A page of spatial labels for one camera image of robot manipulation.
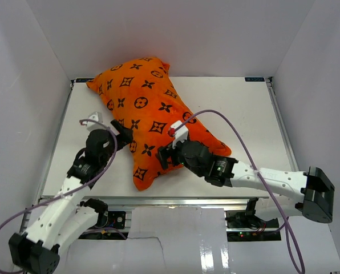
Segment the orange patterned pillowcase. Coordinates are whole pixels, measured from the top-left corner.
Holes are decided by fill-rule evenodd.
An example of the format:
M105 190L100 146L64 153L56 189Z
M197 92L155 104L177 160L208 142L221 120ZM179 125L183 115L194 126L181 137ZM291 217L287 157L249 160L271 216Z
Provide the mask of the orange patterned pillowcase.
M170 126L192 115L169 78L169 68L157 57L143 57L111 67L86 83L114 119L133 131L129 150L133 183L139 191L148 189L160 175L177 169L173 163L162 169L156 153L171 142Z

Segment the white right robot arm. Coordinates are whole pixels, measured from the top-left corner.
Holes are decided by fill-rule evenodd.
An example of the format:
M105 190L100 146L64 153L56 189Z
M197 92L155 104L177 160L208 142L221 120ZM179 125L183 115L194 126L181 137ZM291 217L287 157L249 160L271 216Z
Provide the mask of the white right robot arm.
M257 228L281 216L303 216L329 224L333 221L335 187L324 171L311 166L308 171L291 172L252 166L235 158L220 156L197 141L186 140L160 147L156 154L161 167L183 165L216 187L241 187L272 191L272 198L251 198L239 220Z

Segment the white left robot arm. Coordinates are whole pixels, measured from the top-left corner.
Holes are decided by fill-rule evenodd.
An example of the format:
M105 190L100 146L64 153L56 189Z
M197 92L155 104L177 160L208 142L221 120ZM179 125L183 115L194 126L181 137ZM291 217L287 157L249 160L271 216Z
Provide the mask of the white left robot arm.
M9 239L13 264L28 273L53 273L61 254L88 229L100 230L109 220L108 205L84 197L107 171L117 151L133 141L133 131L117 120L110 127L98 123L85 147L75 155L58 193L41 203L41 215L23 232Z

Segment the aluminium table frame rail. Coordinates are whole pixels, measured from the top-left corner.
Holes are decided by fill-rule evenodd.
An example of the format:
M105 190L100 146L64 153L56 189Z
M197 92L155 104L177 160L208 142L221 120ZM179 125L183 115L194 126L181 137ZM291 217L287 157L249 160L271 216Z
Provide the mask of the aluminium table frame rail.
M110 129L113 133L116 133L117 131L110 126ZM250 165L258 171L259 169L255 167L254 161L250 161L249 163L246 163L247 165ZM266 191L269 194L268 198L274 199L276 196L272 193L272 191ZM45 201L41 202L44 203L46 201L50 201L53 199L53 197L47 198ZM87 196L84 197L84 200L88 200L90 198L93 199L98 199L103 202L105 202L108 205L108 211L114 206L118 207L130 207L130 206L140 206L140 207L161 207L161 206L203 206L203 205L221 205L221 204L226 204L226 205L232 205L235 201L234 198L218 198L215 196L208 196L208 197L195 197L195 196L180 196L180 195L175 195L175 196L149 196L149 197L136 197L136 196L108 196L108 195L91 195L89 192ZM246 206L247 202L249 199L253 197L251 196L245 196L241 198L241 202L243 202ZM98 231L94 231L93 229L88 229L84 234L93 234L96 232L100 231L109 231L113 230L116 233L120 233L121 229L116 229L116 228L103 228Z

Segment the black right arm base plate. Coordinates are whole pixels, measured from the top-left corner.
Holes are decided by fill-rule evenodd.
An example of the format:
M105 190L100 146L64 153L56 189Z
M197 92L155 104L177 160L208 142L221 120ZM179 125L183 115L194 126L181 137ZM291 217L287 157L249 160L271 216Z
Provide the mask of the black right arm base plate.
M256 203L259 198L251 198L244 210L225 211L225 221L228 228L249 228L255 233L264 232L267 228L278 228L277 219L264 221L256 216Z

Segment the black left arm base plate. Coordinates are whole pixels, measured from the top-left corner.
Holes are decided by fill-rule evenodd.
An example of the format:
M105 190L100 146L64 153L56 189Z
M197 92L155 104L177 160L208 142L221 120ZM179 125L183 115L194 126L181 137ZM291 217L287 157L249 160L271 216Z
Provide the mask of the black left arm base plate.
M116 228L124 229L126 222L125 211L106 211L98 215L97 222L89 229Z

